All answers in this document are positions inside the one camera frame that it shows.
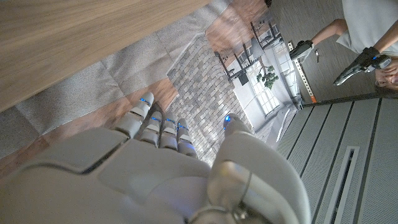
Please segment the person's right gloved hand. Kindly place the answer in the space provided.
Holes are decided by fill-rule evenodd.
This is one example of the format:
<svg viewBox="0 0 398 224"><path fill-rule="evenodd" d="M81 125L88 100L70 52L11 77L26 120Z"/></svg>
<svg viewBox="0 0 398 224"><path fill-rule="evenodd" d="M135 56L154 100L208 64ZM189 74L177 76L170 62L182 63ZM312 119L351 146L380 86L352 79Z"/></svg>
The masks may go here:
<svg viewBox="0 0 398 224"><path fill-rule="evenodd" d="M365 48L358 57L333 82L335 86L343 84L347 79L359 72L369 73L375 69L386 68L392 59L388 55L380 54L374 47Z"/></svg>

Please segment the person's left gloved hand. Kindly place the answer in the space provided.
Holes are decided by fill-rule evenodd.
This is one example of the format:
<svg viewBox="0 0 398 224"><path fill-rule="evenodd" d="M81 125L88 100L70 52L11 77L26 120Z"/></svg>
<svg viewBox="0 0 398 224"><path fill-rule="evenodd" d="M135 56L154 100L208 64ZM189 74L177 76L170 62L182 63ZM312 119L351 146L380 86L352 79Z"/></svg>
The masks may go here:
<svg viewBox="0 0 398 224"><path fill-rule="evenodd" d="M291 60L303 63L314 49L315 44L311 40L301 40L296 48L289 52Z"/></svg>

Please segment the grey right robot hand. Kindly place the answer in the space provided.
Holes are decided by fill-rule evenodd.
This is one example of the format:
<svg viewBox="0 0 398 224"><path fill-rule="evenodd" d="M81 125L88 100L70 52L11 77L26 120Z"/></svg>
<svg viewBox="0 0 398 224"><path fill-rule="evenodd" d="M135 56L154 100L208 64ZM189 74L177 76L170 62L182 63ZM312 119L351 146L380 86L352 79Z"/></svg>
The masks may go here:
<svg viewBox="0 0 398 224"><path fill-rule="evenodd" d="M111 129L78 133L1 186L2 223L310 223L294 167L233 113L213 165L146 93Z"/></svg>

